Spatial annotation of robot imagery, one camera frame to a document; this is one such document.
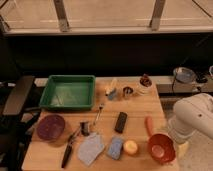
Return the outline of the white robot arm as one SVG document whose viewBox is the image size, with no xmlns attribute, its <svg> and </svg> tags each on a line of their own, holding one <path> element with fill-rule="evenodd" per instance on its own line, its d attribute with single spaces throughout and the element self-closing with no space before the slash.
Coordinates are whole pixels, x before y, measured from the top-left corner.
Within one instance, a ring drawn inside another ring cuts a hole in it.
<svg viewBox="0 0 213 171">
<path fill-rule="evenodd" d="M 178 144 L 185 143 L 198 130 L 213 139 L 213 96 L 199 93 L 178 100 L 168 120 L 168 134 Z"/>
</svg>

